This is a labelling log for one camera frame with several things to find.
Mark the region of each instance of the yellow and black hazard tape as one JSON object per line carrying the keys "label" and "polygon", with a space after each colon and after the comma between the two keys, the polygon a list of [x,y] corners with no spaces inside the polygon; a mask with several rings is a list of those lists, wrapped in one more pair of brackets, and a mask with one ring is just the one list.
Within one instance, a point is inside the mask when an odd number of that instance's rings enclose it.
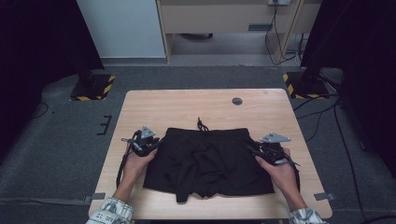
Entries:
{"label": "yellow and black hazard tape", "polygon": [[319,94],[297,94],[290,82],[288,74],[283,75],[283,80],[285,81],[286,87],[291,99],[326,99],[326,96]]}
{"label": "yellow and black hazard tape", "polygon": [[96,96],[80,95],[80,96],[76,96],[76,97],[70,97],[70,100],[71,101],[104,100],[104,99],[106,99],[108,92],[110,91],[115,78],[116,78],[116,76],[110,76],[108,78],[106,87],[104,88],[103,93],[101,95],[96,95]]}

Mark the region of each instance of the light wood tabletop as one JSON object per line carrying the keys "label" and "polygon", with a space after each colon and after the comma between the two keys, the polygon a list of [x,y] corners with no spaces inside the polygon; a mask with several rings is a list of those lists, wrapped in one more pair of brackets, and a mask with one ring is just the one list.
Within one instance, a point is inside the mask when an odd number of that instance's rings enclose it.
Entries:
{"label": "light wood tabletop", "polygon": [[[242,100],[235,105],[233,99]],[[129,91],[113,134],[96,193],[111,197],[116,190],[116,177],[126,143],[143,125],[163,138],[168,128],[198,130],[200,118],[209,130],[247,128],[252,139],[259,141],[270,132],[287,136],[293,160],[301,164],[301,193],[309,207],[324,218],[332,215],[327,200],[317,201],[314,194],[324,192],[318,173],[304,141],[286,92],[282,89],[229,90],[160,90]],[[176,195],[143,189],[145,172],[139,177],[129,204],[134,208],[133,219],[266,219],[287,218],[290,211],[277,187],[274,194],[249,197],[215,195],[202,199],[190,195],[183,204]],[[93,200],[89,214],[99,209],[104,200]]]}

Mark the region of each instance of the person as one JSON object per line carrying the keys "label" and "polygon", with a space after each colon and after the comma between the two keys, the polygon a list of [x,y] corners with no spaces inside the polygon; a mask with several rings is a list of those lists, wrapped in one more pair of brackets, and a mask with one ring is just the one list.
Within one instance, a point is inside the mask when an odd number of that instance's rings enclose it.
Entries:
{"label": "person", "polygon": [[[284,151],[290,156],[290,150],[284,147]],[[107,198],[101,208],[94,212],[87,224],[129,224],[132,223],[134,209],[128,204],[130,194],[136,179],[144,168],[155,157],[157,149],[150,152],[147,157],[139,157],[131,153],[123,169],[123,175],[119,187],[111,198]],[[326,224],[320,218],[318,212],[308,208],[297,188],[296,177],[289,163],[273,166],[256,156],[256,161],[271,176],[275,185],[282,191],[290,209],[290,224]]]}

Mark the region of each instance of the drawstring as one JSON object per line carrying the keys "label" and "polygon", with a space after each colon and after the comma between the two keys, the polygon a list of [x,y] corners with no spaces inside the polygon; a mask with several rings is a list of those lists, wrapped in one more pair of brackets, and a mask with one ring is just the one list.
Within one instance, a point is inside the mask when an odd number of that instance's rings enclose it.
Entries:
{"label": "drawstring", "polygon": [[199,130],[201,130],[202,132],[208,132],[209,131],[209,129],[202,123],[200,118],[198,118],[197,126],[198,126]]}

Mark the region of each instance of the folded garment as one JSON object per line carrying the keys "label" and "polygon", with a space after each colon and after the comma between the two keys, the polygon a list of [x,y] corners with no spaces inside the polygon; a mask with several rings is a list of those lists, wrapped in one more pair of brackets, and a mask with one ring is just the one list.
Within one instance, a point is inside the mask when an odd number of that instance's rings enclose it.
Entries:
{"label": "folded garment", "polygon": [[203,198],[274,193],[271,176],[248,149],[256,144],[248,129],[169,128],[143,187],[175,193],[178,203],[194,192]]}

